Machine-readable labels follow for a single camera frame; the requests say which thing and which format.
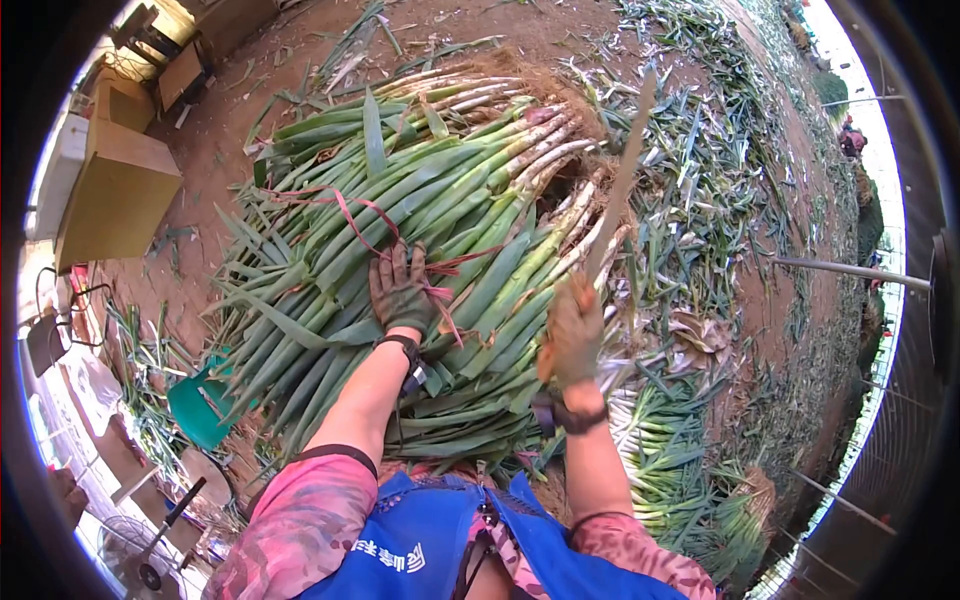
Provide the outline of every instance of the person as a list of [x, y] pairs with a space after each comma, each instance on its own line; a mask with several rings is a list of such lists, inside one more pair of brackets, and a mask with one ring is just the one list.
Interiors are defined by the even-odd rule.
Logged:
[[601, 308], [581, 312], [568, 283], [558, 284], [548, 311], [554, 374], [566, 409], [591, 423], [567, 432], [570, 529], [542, 508], [522, 473], [501, 491], [482, 472], [433, 477], [418, 466], [408, 475], [382, 461], [388, 420], [436, 314], [423, 287], [425, 255], [418, 242], [408, 265], [399, 240], [371, 263], [373, 314], [386, 335], [303, 452], [255, 499], [204, 598], [712, 600], [706, 572], [659, 548], [634, 519], [594, 382]]
[[843, 150], [843, 154], [849, 158], [858, 158], [866, 145], [867, 137], [860, 130], [853, 128], [853, 117], [847, 115], [843, 129], [840, 131], [840, 149]]

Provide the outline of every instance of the hand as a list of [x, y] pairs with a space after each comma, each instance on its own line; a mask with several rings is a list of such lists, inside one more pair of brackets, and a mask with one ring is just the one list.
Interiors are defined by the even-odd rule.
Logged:
[[421, 335], [433, 321], [436, 307], [426, 296], [426, 247], [414, 244], [407, 270], [407, 245], [402, 239], [370, 263], [370, 299], [373, 314], [385, 330], [411, 327]]
[[600, 298], [583, 274], [558, 283], [546, 318], [552, 347], [553, 373], [562, 391], [593, 381], [603, 340]]

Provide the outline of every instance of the black wristband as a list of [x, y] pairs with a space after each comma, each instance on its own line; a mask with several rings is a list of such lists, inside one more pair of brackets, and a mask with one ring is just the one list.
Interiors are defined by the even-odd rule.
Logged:
[[403, 344], [403, 353], [406, 354], [407, 360], [410, 361], [410, 367], [408, 371], [414, 368], [420, 362], [420, 348], [417, 342], [413, 339], [408, 338], [405, 335], [385, 335], [376, 342], [373, 342], [373, 348], [376, 349], [377, 346], [380, 346], [384, 342], [400, 342]]
[[564, 426], [567, 434], [579, 436], [587, 433], [593, 425], [606, 422], [610, 418], [610, 406], [604, 402], [603, 408], [595, 413], [573, 413], [559, 401], [554, 403], [553, 417], [557, 424]]

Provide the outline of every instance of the white container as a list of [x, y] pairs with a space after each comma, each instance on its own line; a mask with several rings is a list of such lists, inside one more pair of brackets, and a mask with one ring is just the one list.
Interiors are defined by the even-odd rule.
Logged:
[[40, 183], [36, 197], [36, 220], [33, 229], [27, 230], [28, 239], [39, 241], [57, 238], [73, 184], [77, 182], [80, 169], [84, 166], [89, 127], [90, 122], [82, 116], [66, 115]]

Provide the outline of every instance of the green plastic chair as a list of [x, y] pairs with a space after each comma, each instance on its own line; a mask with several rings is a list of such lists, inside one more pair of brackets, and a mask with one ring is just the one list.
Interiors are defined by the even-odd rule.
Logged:
[[167, 392], [167, 404], [170, 406], [170, 413], [183, 434], [190, 438], [196, 445], [207, 452], [213, 450], [220, 441], [227, 436], [230, 426], [233, 425], [239, 417], [220, 424], [221, 418], [210, 407], [200, 389], [217, 405], [222, 415], [230, 412], [233, 406], [233, 396], [224, 396], [227, 391], [227, 384], [223, 381], [207, 380], [210, 369], [222, 364], [226, 360], [222, 356], [213, 356], [207, 361], [204, 370], [188, 379], [170, 388]]

